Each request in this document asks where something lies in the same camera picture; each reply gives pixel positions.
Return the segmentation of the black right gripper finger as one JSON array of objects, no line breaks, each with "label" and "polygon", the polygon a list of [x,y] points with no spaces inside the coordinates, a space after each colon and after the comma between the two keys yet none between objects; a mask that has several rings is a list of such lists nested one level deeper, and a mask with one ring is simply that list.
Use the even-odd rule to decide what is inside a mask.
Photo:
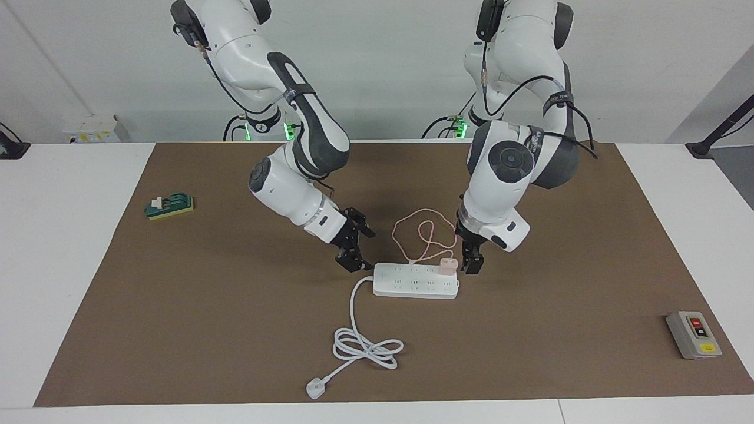
[{"label": "black right gripper finger", "polygon": [[371,271],[373,269],[373,265],[362,257],[358,246],[339,248],[337,263],[349,272]]},{"label": "black right gripper finger", "polygon": [[351,222],[351,226],[355,228],[355,231],[363,234],[364,236],[366,236],[366,238],[375,237],[375,232],[369,227],[365,214],[353,207],[350,207],[348,208],[348,219]]}]

